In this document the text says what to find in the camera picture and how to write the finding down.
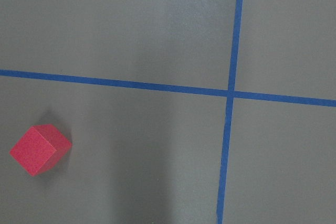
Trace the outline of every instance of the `cube top face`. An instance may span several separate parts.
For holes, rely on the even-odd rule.
[[[36,125],[9,152],[32,176],[52,168],[71,148],[71,143],[51,124]]]

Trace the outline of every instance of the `cube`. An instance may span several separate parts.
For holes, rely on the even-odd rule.
[[[52,124],[35,125],[9,152],[32,176],[53,168],[72,144]]]

